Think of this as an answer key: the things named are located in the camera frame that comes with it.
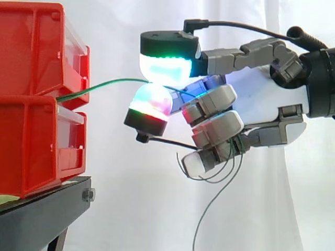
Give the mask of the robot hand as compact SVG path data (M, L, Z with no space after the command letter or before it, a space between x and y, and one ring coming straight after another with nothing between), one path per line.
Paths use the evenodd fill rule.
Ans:
M162 139L170 115L182 113L194 142L181 160L189 178L202 179L252 147L287 145L305 130L306 87L278 84L295 81L303 64L280 39L203 50L190 32L147 31L140 36L140 68L148 82L124 123L148 143Z

